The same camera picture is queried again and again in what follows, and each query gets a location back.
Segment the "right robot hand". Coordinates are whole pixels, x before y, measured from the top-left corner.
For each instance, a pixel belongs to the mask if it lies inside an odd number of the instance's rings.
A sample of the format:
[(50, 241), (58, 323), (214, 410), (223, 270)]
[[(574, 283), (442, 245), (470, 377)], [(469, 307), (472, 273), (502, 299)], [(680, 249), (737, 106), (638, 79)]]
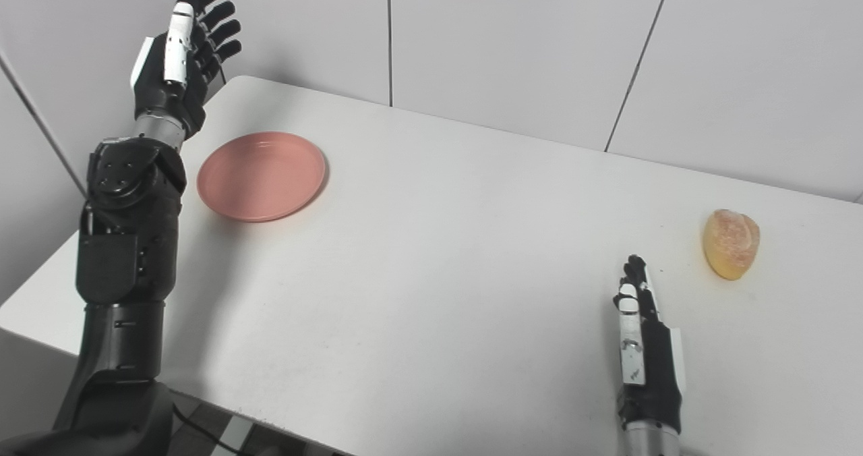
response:
[(645, 260), (630, 254), (623, 271), (613, 298), (622, 373), (618, 416), (624, 428), (650, 422), (681, 434), (685, 370), (680, 331), (661, 318)]

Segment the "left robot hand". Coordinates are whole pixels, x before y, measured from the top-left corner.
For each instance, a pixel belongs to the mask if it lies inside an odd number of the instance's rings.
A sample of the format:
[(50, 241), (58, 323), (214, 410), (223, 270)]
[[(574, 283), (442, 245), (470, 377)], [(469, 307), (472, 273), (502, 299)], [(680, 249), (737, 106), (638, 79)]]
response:
[(131, 73), (133, 117), (171, 122), (188, 140), (206, 120), (210, 85), (241, 51), (231, 0), (177, 0), (166, 32), (146, 38)]

